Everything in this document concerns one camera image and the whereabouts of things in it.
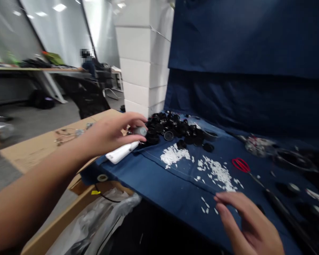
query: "plastic bag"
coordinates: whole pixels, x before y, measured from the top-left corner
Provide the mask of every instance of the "plastic bag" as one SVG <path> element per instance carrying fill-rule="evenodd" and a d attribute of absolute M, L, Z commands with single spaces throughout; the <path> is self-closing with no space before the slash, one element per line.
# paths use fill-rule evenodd
<path fill-rule="evenodd" d="M 12 124 L 0 122 L 0 139 L 4 140 L 12 136 L 14 127 Z"/>
<path fill-rule="evenodd" d="M 96 199 L 89 204 L 59 235 L 47 251 L 47 255 L 83 254 L 101 224 L 110 216 L 117 205 L 128 200 L 128 194 L 116 188 L 104 194 L 106 197 L 120 201 L 113 203 L 105 198 Z"/>
<path fill-rule="evenodd" d="M 88 247 L 85 255 L 95 255 L 98 250 L 102 249 L 101 244 L 106 239 L 110 233 L 110 229 L 114 227 L 116 222 L 121 216 L 128 215 L 132 209 L 141 202 L 142 198 L 134 193 L 131 197 L 118 203 L 105 220 L 103 225 L 97 230 L 95 236 L 93 237 L 90 246 Z"/>

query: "person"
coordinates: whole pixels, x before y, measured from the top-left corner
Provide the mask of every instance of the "person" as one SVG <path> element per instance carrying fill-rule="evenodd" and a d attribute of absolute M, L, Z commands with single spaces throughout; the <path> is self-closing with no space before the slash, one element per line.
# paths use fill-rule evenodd
<path fill-rule="evenodd" d="M 19 253 L 47 219 L 78 170 L 90 159 L 134 141 L 121 130 L 144 126 L 147 119 L 127 112 L 96 122 L 80 137 L 63 144 L 33 170 L 0 192 L 0 254 Z M 236 255 L 284 254 L 274 225 L 242 193 L 217 193 L 214 197 L 225 231 Z M 225 205 L 242 217 L 242 231 Z"/>

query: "wire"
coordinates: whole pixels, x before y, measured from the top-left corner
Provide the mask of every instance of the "wire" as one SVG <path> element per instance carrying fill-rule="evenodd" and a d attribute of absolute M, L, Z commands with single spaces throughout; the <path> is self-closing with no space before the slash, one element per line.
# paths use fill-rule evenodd
<path fill-rule="evenodd" d="M 96 190 L 99 192 L 99 194 L 100 194 L 103 198 L 105 198 L 106 200 L 109 200 L 110 202 L 113 202 L 113 203 L 120 203 L 120 202 L 121 202 L 121 201 L 111 200 L 111 199 L 107 198 L 106 196 L 104 196 L 104 195 L 99 191 L 99 189 L 98 189 L 98 187 L 97 187 L 97 184 L 95 184 L 95 188 L 96 188 Z"/>

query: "scissors handle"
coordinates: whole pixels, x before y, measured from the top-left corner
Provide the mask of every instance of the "scissors handle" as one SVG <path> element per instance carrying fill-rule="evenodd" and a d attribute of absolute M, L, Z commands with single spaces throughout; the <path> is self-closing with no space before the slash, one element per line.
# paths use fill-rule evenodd
<path fill-rule="evenodd" d="M 249 173 L 251 172 L 248 164 L 241 158 L 232 159 L 231 162 L 233 165 L 242 172 Z"/>

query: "white foam block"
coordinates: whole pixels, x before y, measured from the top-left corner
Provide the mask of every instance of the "white foam block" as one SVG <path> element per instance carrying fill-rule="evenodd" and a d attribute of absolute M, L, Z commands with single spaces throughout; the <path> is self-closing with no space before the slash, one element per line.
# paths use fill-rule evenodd
<path fill-rule="evenodd" d="M 120 58 L 123 81 L 154 88 L 168 84 L 169 68 L 149 62 Z"/>
<path fill-rule="evenodd" d="M 140 104 L 137 104 L 135 102 L 131 102 L 129 100 L 124 100 L 125 104 L 125 110 L 127 112 L 138 112 L 140 114 L 143 114 L 145 117 L 149 117 L 154 113 L 158 113 L 163 110 L 164 108 L 164 101 L 151 106 L 151 107 L 146 107 Z"/>
<path fill-rule="evenodd" d="M 126 1 L 117 15 L 114 15 L 116 27 L 148 27 L 160 32 L 171 41 L 174 10 L 167 0 Z"/>
<path fill-rule="evenodd" d="M 170 41 L 150 28 L 116 27 L 119 56 L 168 66 Z"/>
<path fill-rule="evenodd" d="M 123 82 L 124 99 L 131 102 L 151 107 L 166 99 L 167 86 L 147 88 Z"/>

